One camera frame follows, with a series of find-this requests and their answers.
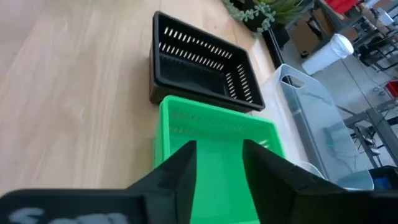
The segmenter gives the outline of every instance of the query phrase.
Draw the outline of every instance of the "white trash can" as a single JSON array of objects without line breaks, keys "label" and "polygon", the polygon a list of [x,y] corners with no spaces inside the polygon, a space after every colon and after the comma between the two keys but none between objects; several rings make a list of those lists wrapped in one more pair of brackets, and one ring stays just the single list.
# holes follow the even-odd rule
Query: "white trash can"
[{"label": "white trash can", "polygon": [[309,75],[320,71],[339,59],[344,59],[354,53],[351,42],[341,34],[335,34],[325,46],[315,52],[301,66]]}]

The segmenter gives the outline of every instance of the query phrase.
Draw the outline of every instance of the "clear plastic bin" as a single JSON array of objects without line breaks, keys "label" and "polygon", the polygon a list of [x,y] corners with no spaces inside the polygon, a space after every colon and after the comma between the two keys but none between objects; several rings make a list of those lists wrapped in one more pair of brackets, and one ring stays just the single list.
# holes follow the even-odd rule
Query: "clear plastic bin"
[{"label": "clear plastic bin", "polygon": [[285,158],[308,161],[326,180],[346,189],[372,190],[373,180],[326,88],[310,76],[281,65],[261,86],[266,108],[254,116],[278,128]]}]

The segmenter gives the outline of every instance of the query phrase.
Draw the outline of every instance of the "gray floor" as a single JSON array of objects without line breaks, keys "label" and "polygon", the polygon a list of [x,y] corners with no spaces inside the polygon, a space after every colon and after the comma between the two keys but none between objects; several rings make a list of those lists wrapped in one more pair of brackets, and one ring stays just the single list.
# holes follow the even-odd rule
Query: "gray floor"
[{"label": "gray floor", "polygon": [[[286,64],[304,72],[301,67],[303,59],[300,58],[300,54],[291,40],[285,44],[281,53]],[[330,92],[336,105],[354,113],[360,113],[390,100],[391,96],[384,90],[383,86],[389,80],[394,79],[394,76],[398,76],[398,72],[394,69],[377,73],[373,68],[364,66],[352,55],[312,75]],[[344,111],[340,111],[340,113],[343,119],[351,116]],[[395,116],[398,116],[398,108],[388,111],[386,118]],[[398,133],[398,125],[392,128]],[[376,137],[376,144],[381,144],[378,137]],[[359,151],[363,152],[358,142],[356,142],[356,145],[359,147]],[[394,165],[390,155],[384,148],[381,148],[380,152],[380,159],[383,165]]]}]

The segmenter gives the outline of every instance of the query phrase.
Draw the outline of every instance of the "bin handle hole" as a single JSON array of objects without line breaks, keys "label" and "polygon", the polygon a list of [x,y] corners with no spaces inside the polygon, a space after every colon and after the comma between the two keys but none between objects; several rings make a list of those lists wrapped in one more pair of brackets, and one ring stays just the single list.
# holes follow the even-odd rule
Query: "bin handle hole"
[{"label": "bin handle hole", "polygon": [[293,88],[300,89],[303,88],[305,85],[305,82],[300,80],[299,78],[293,77],[291,75],[286,75],[282,78],[282,82],[284,82],[286,85],[290,85]]}]

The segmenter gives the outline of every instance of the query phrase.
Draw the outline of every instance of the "black plastic basket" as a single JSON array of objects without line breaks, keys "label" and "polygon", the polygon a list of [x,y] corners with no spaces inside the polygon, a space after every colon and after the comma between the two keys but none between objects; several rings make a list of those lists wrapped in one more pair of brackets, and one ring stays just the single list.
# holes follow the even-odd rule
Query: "black plastic basket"
[{"label": "black plastic basket", "polygon": [[265,108],[248,53],[164,13],[153,17],[150,101],[176,95],[248,112]]}]

